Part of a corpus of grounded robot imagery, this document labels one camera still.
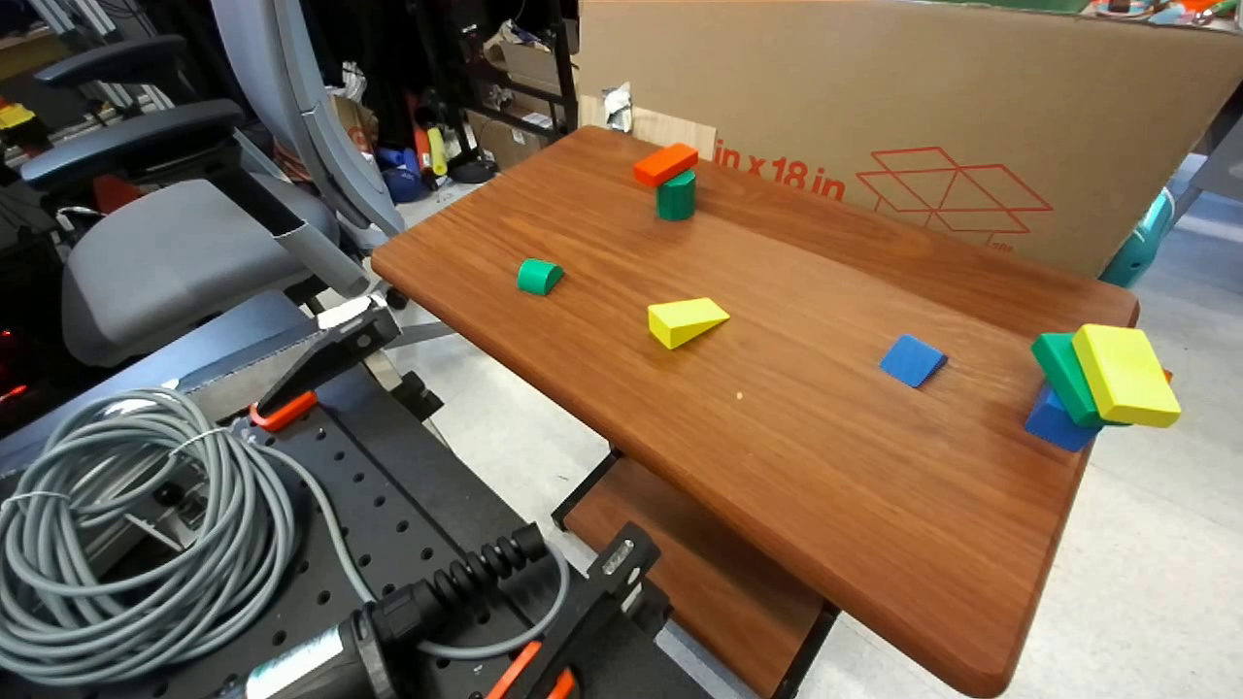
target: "green cube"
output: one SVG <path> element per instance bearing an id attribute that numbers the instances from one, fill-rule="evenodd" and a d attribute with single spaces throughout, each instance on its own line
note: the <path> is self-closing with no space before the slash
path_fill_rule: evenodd
<path id="1" fill-rule="evenodd" d="M 660 221 L 694 218 L 694 171 L 684 171 L 655 189 L 655 218 Z"/>
<path id="2" fill-rule="evenodd" d="M 517 287 L 523 295 L 550 295 L 550 287 L 558 284 L 558 263 L 557 259 L 540 259 L 540 258 L 527 258 L 517 263 Z"/>
<path id="3" fill-rule="evenodd" d="M 1040 334 L 1033 342 L 1033 359 L 1036 359 L 1055 405 L 1073 414 L 1073 422 L 1101 427 L 1095 396 L 1088 388 L 1073 334 Z"/>

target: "chair seat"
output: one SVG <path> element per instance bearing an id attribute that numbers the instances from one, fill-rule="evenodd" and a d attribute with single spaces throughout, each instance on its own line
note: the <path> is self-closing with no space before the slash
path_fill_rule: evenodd
<path id="1" fill-rule="evenodd" d="M 115 365 L 303 275 L 232 198 L 185 177 L 109 214 L 75 245 L 61 275 L 66 350 L 84 365 Z"/>

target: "floor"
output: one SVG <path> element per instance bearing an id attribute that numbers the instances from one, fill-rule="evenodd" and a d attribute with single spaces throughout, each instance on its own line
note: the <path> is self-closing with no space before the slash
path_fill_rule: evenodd
<path id="1" fill-rule="evenodd" d="M 404 207 L 420 221 L 458 196 Z M 1172 432 L 1107 432 L 1085 473 L 1045 603 L 1007 697 L 1243 697 L 1243 207 L 1207 198 L 1136 287 L 1142 326 L 1178 372 Z M 467 337 L 394 350 L 448 400 L 444 439 L 523 517 L 548 513 L 605 439 Z M 711 697 L 746 697 L 684 634 L 660 638 Z M 852 616 L 799 697 L 954 697 Z"/>

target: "blue cube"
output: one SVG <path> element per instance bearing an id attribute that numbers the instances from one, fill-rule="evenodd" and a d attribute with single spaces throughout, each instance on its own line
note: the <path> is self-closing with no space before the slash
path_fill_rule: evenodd
<path id="1" fill-rule="evenodd" d="M 1085 452 L 1101 427 L 1081 427 L 1047 388 L 1040 388 L 1033 413 L 1025 414 L 1025 432 L 1062 447 L 1062 452 Z"/>
<path id="2" fill-rule="evenodd" d="M 939 365 L 943 365 L 943 352 L 914 334 L 902 334 L 882 359 L 882 370 L 910 388 L 928 383 Z"/>

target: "cable bundle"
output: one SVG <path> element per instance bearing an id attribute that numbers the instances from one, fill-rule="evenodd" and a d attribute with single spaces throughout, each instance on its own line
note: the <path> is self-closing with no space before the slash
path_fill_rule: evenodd
<path id="1" fill-rule="evenodd" d="M 120 685 L 236 638 L 295 557 L 273 461 L 290 458 L 215 427 L 180 392 L 133 392 L 69 421 L 0 504 L 0 667 L 47 689 Z M 203 478 L 203 517 L 180 548 L 137 504 L 185 469 Z M 91 545 L 115 523 L 172 557 L 106 581 Z"/>

